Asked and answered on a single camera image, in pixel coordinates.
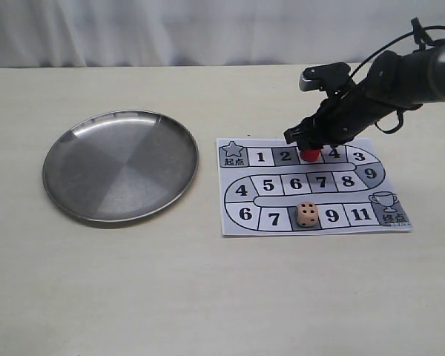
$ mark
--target dice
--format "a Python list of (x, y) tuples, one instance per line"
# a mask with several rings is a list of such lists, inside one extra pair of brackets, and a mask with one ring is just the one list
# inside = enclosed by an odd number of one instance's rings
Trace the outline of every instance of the dice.
[(313, 202), (302, 202), (297, 205), (298, 225), (309, 228), (318, 223), (318, 208)]

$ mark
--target robotic arm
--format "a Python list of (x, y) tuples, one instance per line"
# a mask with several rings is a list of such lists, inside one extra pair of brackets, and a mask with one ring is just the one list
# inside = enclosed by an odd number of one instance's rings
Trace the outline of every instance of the robotic arm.
[[(445, 26), (421, 27), (418, 19), (413, 19), (412, 25), (411, 33), (373, 53), (351, 75), (351, 68), (342, 62), (302, 72), (301, 91), (318, 89), (328, 96), (314, 115), (284, 133), (287, 144), (297, 143), (303, 159), (315, 161), (324, 145), (336, 147), (350, 142), (370, 125), (378, 127), (380, 119), (396, 112), (398, 125), (382, 130), (393, 134), (402, 127), (404, 112), (430, 102), (445, 102), (445, 39), (432, 41), (426, 33), (445, 30)], [(411, 35), (419, 45), (415, 52), (399, 56), (385, 50)], [(352, 77), (360, 67), (381, 52), (366, 78), (355, 84)]]

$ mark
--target stainless steel plate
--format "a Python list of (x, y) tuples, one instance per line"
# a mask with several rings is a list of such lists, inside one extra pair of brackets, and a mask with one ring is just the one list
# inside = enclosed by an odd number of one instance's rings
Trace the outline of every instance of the stainless steel plate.
[(116, 111), (71, 128), (44, 161), (44, 188), (69, 215), (122, 223), (175, 202), (198, 167), (192, 135), (175, 120), (147, 111)]

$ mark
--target printed number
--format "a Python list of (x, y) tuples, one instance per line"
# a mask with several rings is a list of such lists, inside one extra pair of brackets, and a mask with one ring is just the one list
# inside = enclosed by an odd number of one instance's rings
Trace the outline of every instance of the printed number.
[(368, 214), (368, 211), (366, 209), (361, 209), (361, 210), (357, 210), (357, 209), (353, 209), (351, 210), (351, 212), (355, 215), (355, 220), (356, 221), (360, 221), (360, 220), (371, 220), (371, 217)]
[(272, 182), (272, 179), (264, 180), (264, 191), (273, 191), (275, 189), (275, 185), (273, 185)]
[(334, 210), (327, 210), (325, 214), (328, 217), (328, 221), (331, 221), (332, 223), (335, 223), (340, 219), (340, 215)]
[(321, 181), (320, 188), (325, 188), (326, 177), (317, 177), (316, 180)]
[(270, 213), (268, 215), (268, 217), (273, 217), (274, 218), (272, 220), (272, 226), (277, 226), (277, 224), (279, 222), (279, 216), (280, 216), (280, 213)]
[(290, 160), (290, 152), (282, 151), (282, 152), (280, 152), (280, 155), (282, 156), (282, 161), (289, 161)]
[(249, 208), (242, 208), (239, 211), (239, 216), (242, 220), (250, 220), (252, 219), (251, 209)]
[(378, 176), (378, 174), (376, 173), (376, 171), (372, 168), (367, 168), (364, 170), (364, 174), (366, 175), (366, 177), (370, 178), (370, 179), (374, 179), (375, 177)]
[(363, 154), (361, 152), (354, 152), (353, 154), (355, 155), (355, 159), (357, 161), (364, 161), (364, 160), (366, 160), (365, 156), (363, 156)]
[(338, 153), (336, 148), (333, 148), (332, 151), (329, 153), (330, 157), (334, 157), (334, 158), (340, 158), (341, 155)]
[(293, 179), (290, 179), (290, 186), (293, 189), (301, 189), (302, 183), (300, 183), (300, 180), (298, 178), (293, 178)]
[(247, 196), (247, 190), (245, 189), (245, 185), (242, 184), (237, 190), (236, 193), (240, 194), (241, 197)]
[(343, 180), (343, 185), (345, 187), (352, 187), (355, 182), (353, 182), (353, 179), (350, 176), (345, 176), (341, 178)]

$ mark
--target white table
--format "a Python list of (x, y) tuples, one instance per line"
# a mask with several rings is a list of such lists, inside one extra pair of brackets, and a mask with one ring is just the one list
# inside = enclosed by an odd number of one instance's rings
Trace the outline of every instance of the white table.
[[(445, 355), (445, 103), (362, 135), (412, 233), (222, 237), (215, 139), (283, 138), (313, 114), (302, 69), (0, 70), (0, 355)], [(42, 163), (119, 109), (184, 124), (200, 170), (156, 219), (86, 227), (47, 199)]]

